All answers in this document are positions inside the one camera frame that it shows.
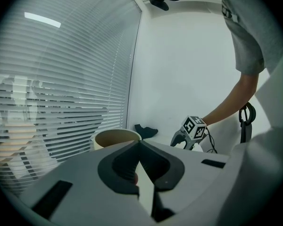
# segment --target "person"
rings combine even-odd
[[[203,117],[209,126],[243,108],[257,90],[259,74],[271,74],[283,55],[283,35],[261,0],[222,0],[222,13],[234,45],[236,69],[241,72],[227,98]]]

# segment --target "white wall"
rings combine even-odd
[[[187,115],[203,117],[211,112],[239,77],[231,34],[222,16],[183,12],[143,18],[134,55],[127,127],[156,128],[159,141],[169,143]],[[267,78],[263,71],[259,87]],[[250,102],[257,110],[256,135],[270,125],[256,98]],[[219,153],[228,154],[240,140],[238,115],[209,128]],[[202,146],[209,149],[206,139]]]

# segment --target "man's hand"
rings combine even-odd
[[[202,118],[211,125],[219,122],[239,111],[255,94],[257,90],[259,75],[245,75],[241,77],[228,97],[210,114]]]

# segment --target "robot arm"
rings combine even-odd
[[[183,141],[186,142],[185,150],[192,150],[195,143],[200,143],[207,134],[204,133],[207,125],[197,116],[187,116],[182,122],[181,128],[175,132],[171,146],[174,147]]]

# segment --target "t-shirt sleeve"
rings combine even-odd
[[[236,69],[242,74],[255,75],[264,70],[264,60],[257,41],[238,23],[225,17],[231,31],[236,57]]]

